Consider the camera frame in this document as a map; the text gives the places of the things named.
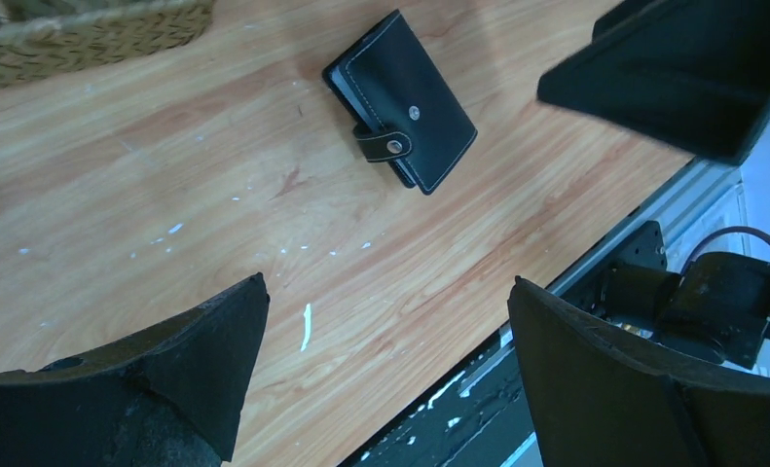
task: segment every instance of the black leather wallet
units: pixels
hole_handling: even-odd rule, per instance
[[[430,195],[476,139],[439,70],[398,10],[322,73],[358,125],[368,162],[388,162],[408,188]]]

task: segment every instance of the wood grain surface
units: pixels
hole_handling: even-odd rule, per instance
[[[0,90],[0,371],[262,271],[234,464],[335,465],[507,320],[514,275],[547,284],[688,161],[535,102],[615,3],[220,0],[185,48]],[[480,131],[432,197],[320,81],[394,7]]]

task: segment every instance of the black wire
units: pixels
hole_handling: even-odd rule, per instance
[[[682,266],[682,271],[680,273],[682,275],[685,275],[685,273],[688,271],[688,268],[690,268],[691,264],[694,263],[694,260],[696,260],[697,257],[700,256],[700,253],[703,251],[703,248],[705,248],[709,243],[714,241],[717,237],[723,236],[725,234],[749,234],[763,240],[767,245],[770,246],[770,234],[760,229],[755,229],[754,227],[745,227],[745,226],[726,227],[724,229],[720,229],[714,233],[711,233],[707,237],[703,238],[700,241],[700,243],[697,243],[697,246],[695,246],[694,249],[691,251],[691,254],[688,255],[688,259],[685,260],[685,263]]]

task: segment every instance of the wallet snap button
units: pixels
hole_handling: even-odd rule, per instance
[[[387,141],[387,150],[390,151],[391,154],[399,154],[402,152],[402,143],[395,139]]]

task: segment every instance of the wallet strap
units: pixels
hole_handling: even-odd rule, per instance
[[[353,136],[367,162],[393,162],[413,152],[410,136],[397,129],[385,128],[371,133],[366,126],[358,125],[353,129]]]

